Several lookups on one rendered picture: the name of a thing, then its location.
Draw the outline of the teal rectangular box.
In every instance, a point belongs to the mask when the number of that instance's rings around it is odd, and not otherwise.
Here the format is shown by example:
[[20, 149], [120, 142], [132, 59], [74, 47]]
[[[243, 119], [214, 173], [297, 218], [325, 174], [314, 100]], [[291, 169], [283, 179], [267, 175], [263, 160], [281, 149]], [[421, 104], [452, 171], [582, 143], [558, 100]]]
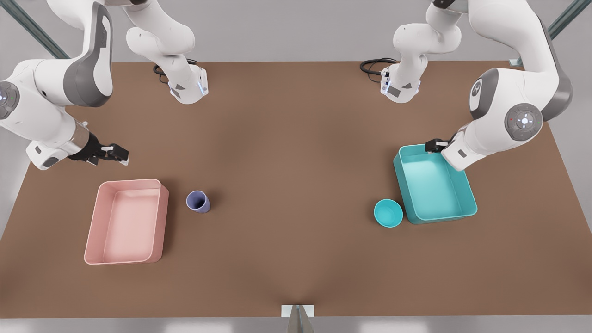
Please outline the teal rectangular box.
[[402, 146], [393, 159], [404, 210], [410, 223], [456, 221], [478, 207], [464, 171], [457, 171], [425, 145]]

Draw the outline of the pink rectangular box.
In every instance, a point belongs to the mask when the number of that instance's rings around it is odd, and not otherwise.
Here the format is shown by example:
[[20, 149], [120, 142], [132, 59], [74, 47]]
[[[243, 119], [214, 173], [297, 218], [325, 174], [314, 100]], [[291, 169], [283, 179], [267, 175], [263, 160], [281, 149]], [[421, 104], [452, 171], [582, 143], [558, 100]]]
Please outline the pink rectangular box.
[[157, 179], [107, 181], [97, 192], [84, 253], [89, 265], [156, 263], [169, 191]]

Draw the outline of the teal bowl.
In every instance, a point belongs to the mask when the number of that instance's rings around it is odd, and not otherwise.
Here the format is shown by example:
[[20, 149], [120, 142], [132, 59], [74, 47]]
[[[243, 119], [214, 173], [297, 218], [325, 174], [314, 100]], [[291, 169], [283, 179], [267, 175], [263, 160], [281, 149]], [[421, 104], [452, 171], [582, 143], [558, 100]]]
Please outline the teal bowl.
[[391, 199], [379, 200], [374, 207], [374, 218], [379, 225], [395, 228], [402, 222], [404, 213], [402, 207]]

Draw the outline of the purple cup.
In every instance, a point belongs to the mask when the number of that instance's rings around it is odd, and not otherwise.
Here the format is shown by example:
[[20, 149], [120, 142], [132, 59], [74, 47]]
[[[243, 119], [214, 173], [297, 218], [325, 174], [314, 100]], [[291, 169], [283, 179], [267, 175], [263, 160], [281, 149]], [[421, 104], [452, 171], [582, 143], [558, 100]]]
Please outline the purple cup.
[[192, 191], [186, 197], [186, 206], [197, 213], [207, 213], [210, 210], [210, 201], [205, 192]]

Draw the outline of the silver frame post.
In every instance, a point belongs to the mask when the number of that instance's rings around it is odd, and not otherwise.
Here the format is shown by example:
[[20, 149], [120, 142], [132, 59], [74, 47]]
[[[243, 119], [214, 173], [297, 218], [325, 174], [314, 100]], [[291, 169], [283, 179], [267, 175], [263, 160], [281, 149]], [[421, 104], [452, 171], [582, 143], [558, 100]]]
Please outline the silver frame post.
[[550, 39], [556, 40], [567, 27], [584, 17], [586, 10], [592, 10], [592, 0], [527, 0], [531, 8], [542, 19], [544, 15], [551, 17], [545, 21]]
[[313, 305], [282, 305], [281, 317], [288, 318], [287, 333], [315, 333], [311, 317], [315, 316]]
[[0, 0], [0, 6], [55, 59], [70, 59], [70, 56], [66, 54], [15, 0]]

